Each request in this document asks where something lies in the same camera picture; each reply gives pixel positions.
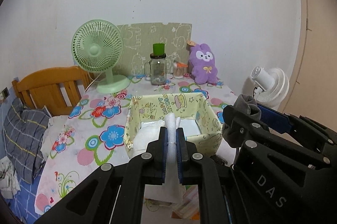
stuffed bunny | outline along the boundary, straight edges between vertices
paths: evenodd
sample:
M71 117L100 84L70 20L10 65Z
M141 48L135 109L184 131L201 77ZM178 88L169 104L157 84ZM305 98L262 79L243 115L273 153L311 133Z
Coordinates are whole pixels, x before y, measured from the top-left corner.
M192 75L195 77L196 84L205 84L206 82L215 84L218 81L215 59L207 44L197 44L191 47L189 62L193 65Z

glass mug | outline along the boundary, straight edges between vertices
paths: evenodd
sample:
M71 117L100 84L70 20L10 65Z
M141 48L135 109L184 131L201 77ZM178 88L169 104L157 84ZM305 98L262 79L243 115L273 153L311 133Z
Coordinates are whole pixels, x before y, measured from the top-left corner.
M151 60L144 65L146 80L150 80L152 85L164 85L166 83L166 54L150 54Z

plaid pillow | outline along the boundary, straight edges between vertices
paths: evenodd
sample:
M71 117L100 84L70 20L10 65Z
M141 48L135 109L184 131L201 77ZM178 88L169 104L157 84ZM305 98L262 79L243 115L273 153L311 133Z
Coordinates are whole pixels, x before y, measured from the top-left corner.
M43 166L40 149L49 118L44 110L30 109L16 98L4 120L7 156L17 175L30 184Z

white fan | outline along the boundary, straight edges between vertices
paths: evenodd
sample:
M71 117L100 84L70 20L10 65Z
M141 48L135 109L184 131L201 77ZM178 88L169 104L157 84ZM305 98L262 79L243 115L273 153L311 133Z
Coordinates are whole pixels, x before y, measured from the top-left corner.
M251 78L259 87L254 98L262 105L275 107L284 100L289 90L289 79L280 68L265 71L260 66L253 69Z

table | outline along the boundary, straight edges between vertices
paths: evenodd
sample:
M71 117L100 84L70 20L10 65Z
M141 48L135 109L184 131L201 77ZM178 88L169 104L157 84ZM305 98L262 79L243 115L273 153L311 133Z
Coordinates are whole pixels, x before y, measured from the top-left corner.
M83 95L65 123L64 131L55 141L38 186L35 211L43 214L65 197L98 166L109 162L114 166L127 163L123 134L129 104L133 96L156 93L203 93L223 123L222 110L233 105L236 95L220 79L216 84L197 85L190 74L183 79L171 78L165 85L152 86L145 75L129 77L129 87L113 95L96 92L95 86ZM144 201L142 223L189 223L170 218L171 208Z

